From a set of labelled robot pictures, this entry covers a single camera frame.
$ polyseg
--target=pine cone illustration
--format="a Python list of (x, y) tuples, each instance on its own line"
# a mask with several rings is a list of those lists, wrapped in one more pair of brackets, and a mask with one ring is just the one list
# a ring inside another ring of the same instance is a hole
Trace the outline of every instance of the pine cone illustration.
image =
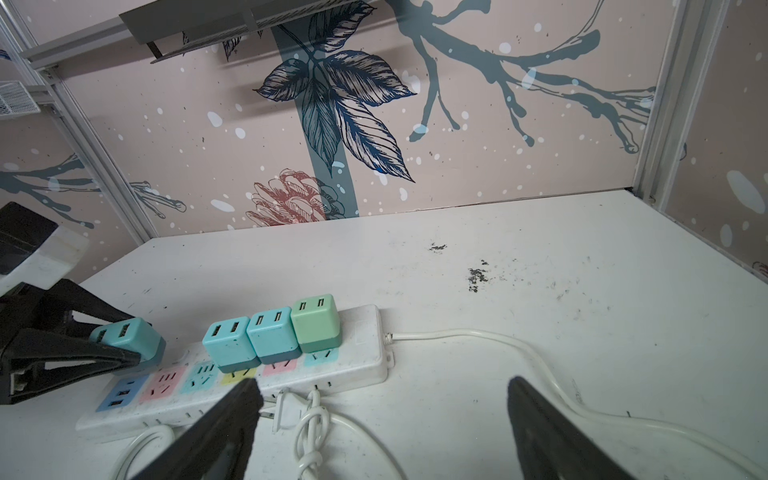
[(246, 215), (259, 227), (344, 218), (336, 190), (304, 172), (285, 169), (267, 186), (253, 187), (256, 211)]

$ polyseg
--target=white power cord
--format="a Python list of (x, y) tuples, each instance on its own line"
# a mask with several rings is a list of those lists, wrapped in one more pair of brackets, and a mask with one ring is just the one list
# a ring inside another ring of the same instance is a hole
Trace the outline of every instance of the white power cord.
[(766, 472), (763, 467), (756, 464), (731, 447), (723, 445), (717, 440), (712, 439), (711, 437), (704, 435), (701, 432), (697, 432), (696, 430), (689, 429), (681, 425), (675, 425), (673, 423), (662, 422), (659, 420), (636, 417), (629, 418), (619, 415), (599, 413), (587, 409), (577, 402), (574, 402), (571, 397), (569, 397), (560, 387), (560, 384), (552, 374), (552, 371), (549, 369), (544, 359), (542, 359), (542, 357), (536, 352), (536, 350), (534, 350), (533, 347), (527, 343), (516, 338), (501, 335), (499, 333), (486, 332), (483, 330), (451, 329), (428, 333), (387, 333), (385, 336), (385, 343), (389, 345), (392, 342), (400, 340), (432, 340), (442, 339), (449, 336), (477, 336), (482, 339), (504, 343), (505, 345), (513, 346), (520, 350), (534, 361), (536, 369), (547, 380), (549, 386), (554, 390), (554, 393), (557, 394), (558, 398), (561, 400), (564, 406), (584, 419), (592, 420), (593, 422), (605, 423), (608, 425), (621, 425), (629, 427), (642, 426), (657, 431), (673, 433), (692, 442), (695, 442), (704, 448), (720, 455), (724, 459), (733, 463), (735, 466), (744, 470), (746, 473), (752, 475), (754, 478), (759, 478), (760, 480), (768, 480), (768, 472)]
[(168, 425), (155, 425), (144, 430), (144, 433), (134, 439), (120, 454), (118, 460), (114, 463), (112, 471), (107, 477), (108, 480), (125, 480), (128, 475), (128, 469), (139, 452), (149, 445), (150, 442), (157, 440), (162, 447), (161, 452), (167, 449), (174, 442), (174, 431)]
[(392, 477), (395, 480), (403, 480), (394, 461), (368, 432), (345, 416), (330, 413), (320, 405), (318, 390), (310, 392), (306, 400), (295, 393), (281, 392), (277, 396), (273, 420), (273, 431), (293, 428), (293, 459), (298, 466), (297, 478), (317, 480), (318, 468), (323, 463), (319, 450), (326, 441), (328, 428), (332, 423), (355, 432), (371, 450), (379, 454)]

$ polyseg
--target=power strip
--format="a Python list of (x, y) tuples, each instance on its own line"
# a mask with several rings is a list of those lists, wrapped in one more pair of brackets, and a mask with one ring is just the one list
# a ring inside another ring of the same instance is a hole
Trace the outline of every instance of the power strip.
[(191, 425), (246, 378), (257, 380), (265, 399), (284, 390), (306, 396), (318, 389), (326, 396), (386, 380), (395, 357), (384, 348), (379, 309), (359, 306), (340, 311), (339, 318), (340, 347), (235, 373), (220, 372), (203, 344), (193, 343), (178, 361), (115, 377), (75, 429), (87, 439), (109, 442), (139, 435), (152, 425)]

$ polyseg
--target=leaf illustration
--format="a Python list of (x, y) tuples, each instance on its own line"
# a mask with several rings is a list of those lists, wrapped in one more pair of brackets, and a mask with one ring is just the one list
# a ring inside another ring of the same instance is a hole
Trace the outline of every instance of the leaf illustration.
[(328, 94), (328, 87), (313, 79), (306, 89), (301, 105), (301, 125), (310, 147), (330, 169), (336, 150), (339, 149), (341, 132)]
[(306, 63), (289, 58), (264, 78), (264, 85), (256, 91), (274, 101), (293, 100), (310, 82), (310, 69)]
[(344, 144), (358, 160), (383, 174), (413, 182), (402, 153), (387, 127), (357, 98), (340, 88), (331, 90), (336, 124)]
[(414, 95), (386, 61), (364, 51), (345, 50), (325, 60), (331, 81), (372, 107)]
[(224, 46), (224, 54), (227, 56), (227, 61), (230, 60), (230, 55), (235, 51), (235, 48), (240, 44), (240, 39), (243, 37), (230, 38), (229, 40), (221, 42)]
[(316, 50), (330, 53), (342, 46), (351, 37), (360, 22), (373, 12), (374, 8), (365, 2), (351, 2), (312, 15), (310, 19), (310, 41)]

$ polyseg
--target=white plastic part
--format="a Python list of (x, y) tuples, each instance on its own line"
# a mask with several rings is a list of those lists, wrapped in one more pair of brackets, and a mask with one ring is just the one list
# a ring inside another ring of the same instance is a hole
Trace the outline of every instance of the white plastic part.
[(301, 418), (310, 409), (310, 401), (292, 392), (281, 392), (277, 395), (272, 433), (279, 430), (291, 430), (299, 425)]
[[(315, 388), (326, 396), (386, 380), (388, 364), (393, 365), (394, 357), (384, 349), (379, 309), (375, 305), (359, 306), (340, 311), (339, 318), (342, 344), (328, 357), (323, 357), (325, 351), (315, 356), (304, 354), (291, 360), (293, 364), (288, 366), (262, 365), (256, 369), (255, 375), (253, 372), (246, 375), (256, 379), (265, 399), (275, 401), (281, 391), (288, 390), (307, 396)], [(178, 361), (163, 361), (161, 364), (164, 369), (185, 369), (180, 373), (181, 381), (171, 395), (142, 402), (144, 391), (152, 388), (154, 383), (153, 372), (150, 372), (149, 380), (126, 406), (96, 412), (118, 382), (118, 378), (113, 379), (98, 397), (93, 398), (92, 404), (78, 420), (76, 430), (85, 438), (108, 442), (138, 435), (149, 425), (178, 427), (195, 423), (235, 385), (235, 382), (227, 382), (231, 379), (216, 370), (212, 378), (214, 386), (207, 390), (185, 392), (187, 380), (198, 370), (193, 367), (209, 361), (202, 343), (194, 343)]]
[(21, 282), (48, 290), (69, 273), (88, 249), (89, 240), (59, 227), (27, 260), (8, 275), (0, 275), (0, 295)]

